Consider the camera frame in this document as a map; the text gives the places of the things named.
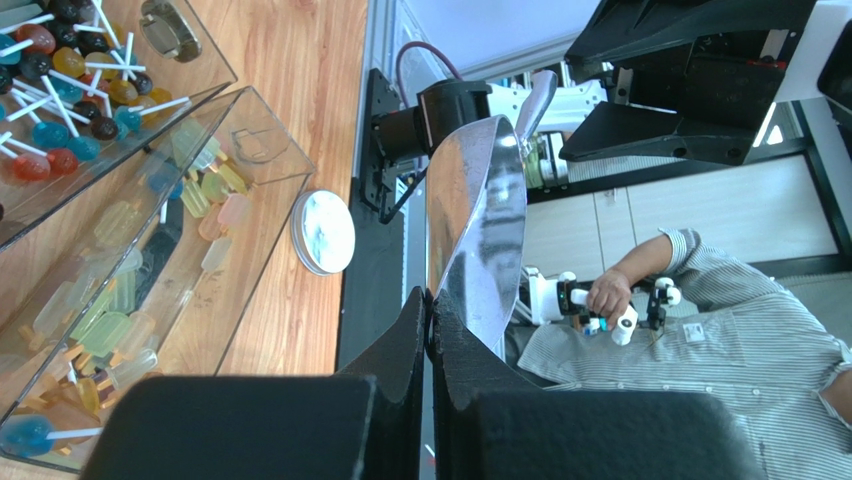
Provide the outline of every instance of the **metal handle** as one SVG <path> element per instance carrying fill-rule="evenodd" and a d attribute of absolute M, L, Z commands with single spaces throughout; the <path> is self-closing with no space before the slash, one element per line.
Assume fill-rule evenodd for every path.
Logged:
<path fill-rule="evenodd" d="M 530 96 L 521 105 L 518 123 L 515 125 L 515 135 L 521 145 L 526 145 L 532 137 L 550 102 L 556 95 L 556 74 L 550 70 L 542 70 L 533 75 L 533 88 Z"/>

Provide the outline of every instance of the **white cabinet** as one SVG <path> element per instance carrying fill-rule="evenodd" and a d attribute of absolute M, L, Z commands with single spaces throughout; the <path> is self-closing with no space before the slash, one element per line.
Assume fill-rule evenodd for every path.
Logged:
<path fill-rule="evenodd" d="M 745 262 L 837 253 L 805 159 L 731 168 L 629 187 L 636 239 L 692 227 Z"/>
<path fill-rule="evenodd" d="M 545 277 L 572 271 L 580 280 L 594 280 L 603 273 L 594 197 L 530 205 L 524 265 L 537 267 Z"/>
<path fill-rule="evenodd" d="M 744 262 L 837 253 L 801 156 L 530 205 L 524 264 L 594 280 L 660 227 Z"/>

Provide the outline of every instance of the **shirt sleeve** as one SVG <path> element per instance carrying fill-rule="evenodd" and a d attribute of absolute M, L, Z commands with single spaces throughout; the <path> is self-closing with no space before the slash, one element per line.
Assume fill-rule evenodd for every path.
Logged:
<path fill-rule="evenodd" d="M 660 229 L 672 242 L 672 260 L 663 275 L 671 277 L 684 298 L 702 311 L 718 310 L 784 287 L 751 266 L 710 247 L 692 229 Z"/>

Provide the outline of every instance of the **striped shirt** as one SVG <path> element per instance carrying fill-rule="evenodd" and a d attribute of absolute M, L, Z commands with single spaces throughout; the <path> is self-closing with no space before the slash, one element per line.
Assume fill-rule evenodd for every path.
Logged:
<path fill-rule="evenodd" d="M 769 479 L 852 479 L 852 429 L 819 395 L 852 369 L 846 344 L 784 287 L 696 232 L 662 231 L 674 247 L 663 274 L 702 313 L 667 319 L 656 341 L 637 329 L 625 347 L 606 334 L 545 325 L 518 366 L 560 384 L 555 390 L 713 395 L 746 431 Z"/>

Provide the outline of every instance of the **man's arm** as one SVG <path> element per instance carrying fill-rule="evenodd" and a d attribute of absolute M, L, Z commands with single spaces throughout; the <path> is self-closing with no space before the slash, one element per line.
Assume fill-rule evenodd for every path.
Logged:
<path fill-rule="evenodd" d="M 749 265 L 705 245 L 694 230 L 662 232 L 634 248 L 592 286 L 589 306 L 608 323 L 627 310 L 630 288 L 658 273 L 672 277 L 684 297 L 705 311 L 784 290 Z"/>

